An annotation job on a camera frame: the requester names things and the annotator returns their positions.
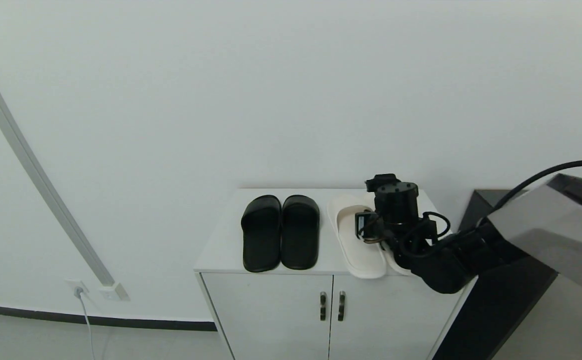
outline wall outlet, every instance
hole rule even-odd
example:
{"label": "wall outlet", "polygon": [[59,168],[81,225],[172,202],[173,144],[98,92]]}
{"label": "wall outlet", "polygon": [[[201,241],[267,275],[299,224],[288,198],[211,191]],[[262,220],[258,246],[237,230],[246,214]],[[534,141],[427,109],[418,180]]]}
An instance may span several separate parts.
{"label": "wall outlet", "polygon": [[71,288],[71,292],[75,291],[75,288],[79,287],[84,290],[84,293],[87,294],[89,289],[87,289],[86,285],[82,282],[82,280],[75,280],[74,278],[65,278],[64,282],[69,285]]}
{"label": "wall outlet", "polygon": [[99,293],[104,296],[104,299],[111,301],[129,301],[129,296],[126,290],[122,287],[122,284],[116,282],[111,286],[102,286],[99,289]]}

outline white slipper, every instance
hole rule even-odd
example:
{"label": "white slipper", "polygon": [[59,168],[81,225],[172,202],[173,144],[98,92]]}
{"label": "white slipper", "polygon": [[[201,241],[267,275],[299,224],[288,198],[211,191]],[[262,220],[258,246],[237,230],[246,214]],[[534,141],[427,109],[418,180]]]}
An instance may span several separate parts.
{"label": "white slipper", "polygon": [[[364,194],[364,203],[366,204],[367,207],[375,209],[375,194],[374,193]],[[393,255],[393,251],[391,251],[391,248],[384,245],[384,249],[380,247],[380,251],[382,251],[382,253],[384,254],[386,262],[389,264],[391,269],[405,276],[413,275],[409,269],[405,269],[395,262],[395,256]]]}
{"label": "white slipper", "polygon": [[339,239],[346,268],[361,279],[381,278],[386,274],[386,259],[379,244],[366,244],[357,238],[355,213],[373,209],[350,194],[341,194],[327,205],[327,214]]}

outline black slipper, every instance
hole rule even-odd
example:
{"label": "black slipper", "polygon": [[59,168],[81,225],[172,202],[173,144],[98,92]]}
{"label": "black slipper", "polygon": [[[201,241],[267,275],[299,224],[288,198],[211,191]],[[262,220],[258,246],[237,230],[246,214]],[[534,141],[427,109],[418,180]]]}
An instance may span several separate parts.
{"label": "black slipper", "polygon": [[320,208],[313,199],[294,194],[282,207],[282,264],[310,269],[318,261]]}
{"label": "black slipper", "polygon": [[280,200],[265,194],[249,203],[242,215],[244,233],[242,262],[250,272],[275,269],[280,264]]}

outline black baseboard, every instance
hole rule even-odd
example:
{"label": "black baseboard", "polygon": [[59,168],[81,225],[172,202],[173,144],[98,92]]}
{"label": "black baseboard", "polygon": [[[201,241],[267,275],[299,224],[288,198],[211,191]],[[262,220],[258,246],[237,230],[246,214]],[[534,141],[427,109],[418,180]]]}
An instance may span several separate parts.
{"label": "black baseboard", "polygon": [[[0,307],[0,315],[35,319],[38,321],[68,322],[72,324],[86,324],[84,316],[60,314],[57,312],[33,311]],[[211,321],[171,321],[150,319],[118,319],[116,317],[89,316],[91,325],[114,326],[117,328],[136,328],[154,330],[186,330],[186,331],[217,331],[215,323]]]}

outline slipper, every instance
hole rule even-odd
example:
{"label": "slipper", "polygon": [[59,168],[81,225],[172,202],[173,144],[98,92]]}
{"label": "slipper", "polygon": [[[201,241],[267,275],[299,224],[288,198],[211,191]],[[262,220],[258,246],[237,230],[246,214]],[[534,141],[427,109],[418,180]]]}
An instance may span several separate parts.
{"label": "slipper", "polygon": [[294,194],[282,206],[282,264],[310,269],[318,261],[320,208],[313,199]]}
{"label": "slipper", "polygon": [[386,258],[379,244],[366,244],[357,238],[355,213],[373,209],[350,194],[333,198],[327,206],[329,221],[335,230],[344,254],[346,268],[361,279],[381,278],[386,274]]}
{"label": "slipper", "polygon": [[[366,193],[364,194],[364,203],[370,207],[371,209],[375,209],[375,194],[374,193]],[[405,269],[398,265],[395,262],[395,255],[393,255],[393,251],[389,248],[386,244],[380,246],[384,257],[386,258],[386,262],[389,264],[391,269],[398,272],[401,275],[411,276],[413,275],[409,269]]]}
{"label": "slipper", "polygon": [[272,194],[255,198],[247,205],[241,220],[242,263],[247,271],[269,271],[280,264],[281,224],[280,200]]}

